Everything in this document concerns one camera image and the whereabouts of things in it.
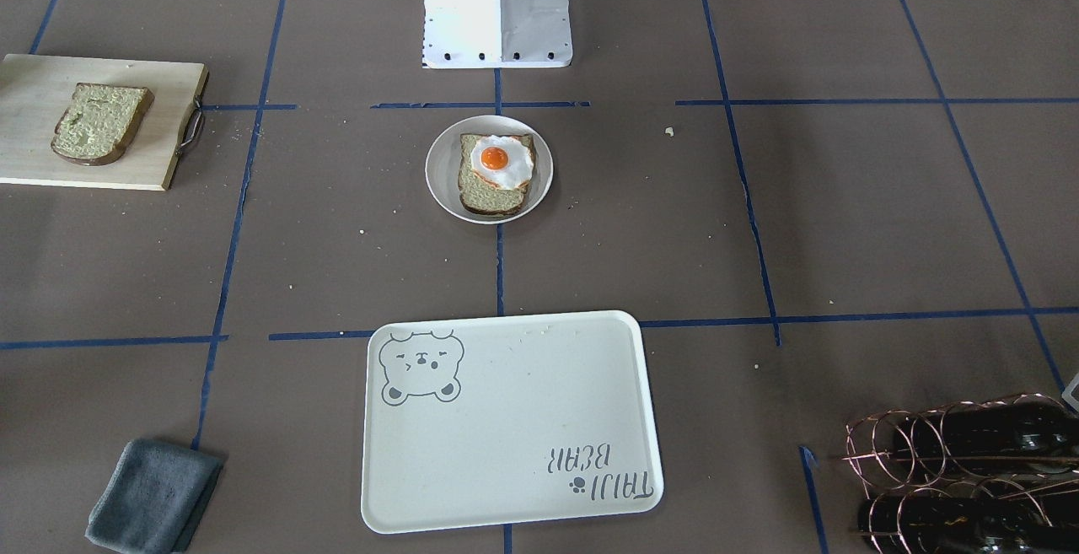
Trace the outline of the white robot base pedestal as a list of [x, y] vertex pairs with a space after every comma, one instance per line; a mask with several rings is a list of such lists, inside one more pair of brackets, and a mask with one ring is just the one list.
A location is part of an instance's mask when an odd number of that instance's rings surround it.
[[569, 0], [424, 0], [424, 67], [566, 67], [573, 62]]

